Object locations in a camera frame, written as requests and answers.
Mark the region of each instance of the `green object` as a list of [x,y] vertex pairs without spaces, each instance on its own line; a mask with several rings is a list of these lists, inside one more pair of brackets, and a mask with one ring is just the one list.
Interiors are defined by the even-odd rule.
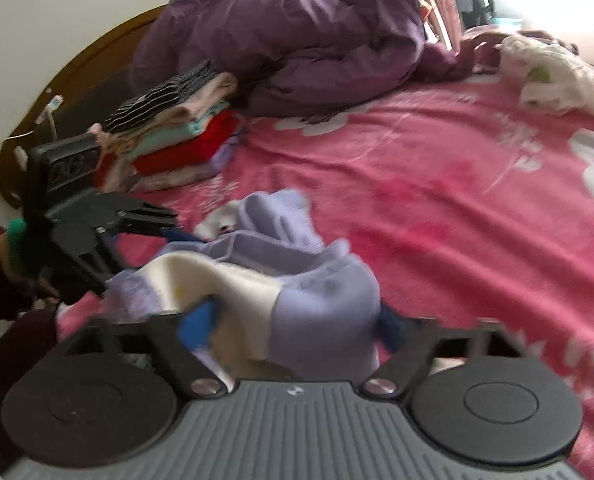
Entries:
[[15,218],[8,224],[8,264],[10,269],[20,276],[30,278],[30,271],[21,259],[21,240],[26,232],[26,221]]
[[537,65],[535,68],[528,72],[528,79],[535,83],[552,83],[550,79],[550,72],[544,66]]

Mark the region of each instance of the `white logo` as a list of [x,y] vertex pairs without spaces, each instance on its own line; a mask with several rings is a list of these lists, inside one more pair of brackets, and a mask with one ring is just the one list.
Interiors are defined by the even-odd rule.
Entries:
[[302,395],[304,393],[304,389],[301,386],[293,386],[288,388],[288,394],[292,395],[293,397],[297,397],[298,395]]

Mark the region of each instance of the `black and white striped clothing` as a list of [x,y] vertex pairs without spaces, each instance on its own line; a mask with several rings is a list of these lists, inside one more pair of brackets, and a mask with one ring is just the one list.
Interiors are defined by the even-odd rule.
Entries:
[[218,75],[208,60],[202,61],[185,74],[171,77],[145,94],[128,99],[108,117],[104,131],[116,134],[141,126],[159,112],[187,101]]

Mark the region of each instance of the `stack of folded clothes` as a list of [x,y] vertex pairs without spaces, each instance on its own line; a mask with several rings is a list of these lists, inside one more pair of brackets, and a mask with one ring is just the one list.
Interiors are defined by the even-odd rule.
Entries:
[[218,174],[243,130],[243,118],[224,101],[236,89],[232,74],[203,61],[126,101],[90,128],[102,147],[96,186],[155,190]]

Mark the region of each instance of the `bed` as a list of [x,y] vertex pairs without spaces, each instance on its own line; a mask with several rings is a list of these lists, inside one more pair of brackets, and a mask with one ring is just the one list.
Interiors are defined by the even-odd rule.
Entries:
[[[138,35],[149,21],[135,23]],[[116,75],[136,43],[132,35],[109,35],[99,40],[106,47],[97,49],[96,62],[104,50],[124,56],[99,70],[96,82]],[[71,77],[87,70],[86,63],[71,65],[78,67]],[[91,114],[100,113],[99,104],[81,105],[95,102],[91,92],[103,94],[104,84],[93,87],[56,114],[60,135],[81,133]],[[103,106],[118,98],[105,96]],[[252,118],[222,174],[142,196],[175,209],[191,229],[253,191],[299,189],[324,240],[348,238],[398,311],[453,326],[499,319],[564,377],[586,410],[573,464],[594,479],[594,184],[574,145],[581,128],[594,131],[594,119],[529,114],[517,101],[516,90],[497,76],[475,75],[460,83],[411,84],[319,124]],[[68,118],[77,103],[78,119]],[[13,134],[24,128],[27,121]],[[12,203],[22,181],[8,153],[14,142],[0,155],[0,189]],[[119,246],[135,265],[162,244],[134,242],[122,235]],[[95,307],[84,298],[61,317],[61,330],[80,325]]]

